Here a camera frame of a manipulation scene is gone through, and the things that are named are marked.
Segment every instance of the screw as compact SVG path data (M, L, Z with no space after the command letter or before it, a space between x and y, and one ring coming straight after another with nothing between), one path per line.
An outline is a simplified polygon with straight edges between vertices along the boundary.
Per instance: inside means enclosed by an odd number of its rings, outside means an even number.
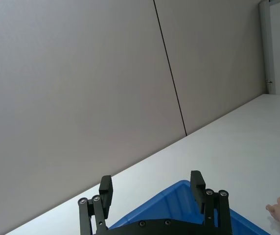
M221 191L221 192L220 192L220 195L222 195L222 196L227 196L227 192Z
M206 193L207 193L207 195L212 195L212 194L213 194L213 191L210 190L210 189L208 189L208 190L206 191Z
M144 227L144 226L145 226L145 221L143 221L143 220L140 221L140 222L139 222L139 226L140 226L140 227Z
M86 201L87 201L86 199L81 199L79 203L84 204L84 203L86 203Z

